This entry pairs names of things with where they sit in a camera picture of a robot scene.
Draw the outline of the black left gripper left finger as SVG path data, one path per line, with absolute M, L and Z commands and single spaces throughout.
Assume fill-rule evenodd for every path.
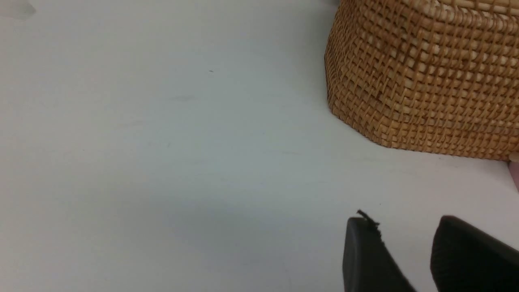
M 382 240 L 379 223 L 357 210 L 347 221 L 343 248 L 345 292 L 414 292 Z

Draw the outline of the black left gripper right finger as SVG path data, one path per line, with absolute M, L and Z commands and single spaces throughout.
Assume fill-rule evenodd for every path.
M 519 290 L 519 252 L 452 215 L 436 229 L 430 270 L 439 292 Z

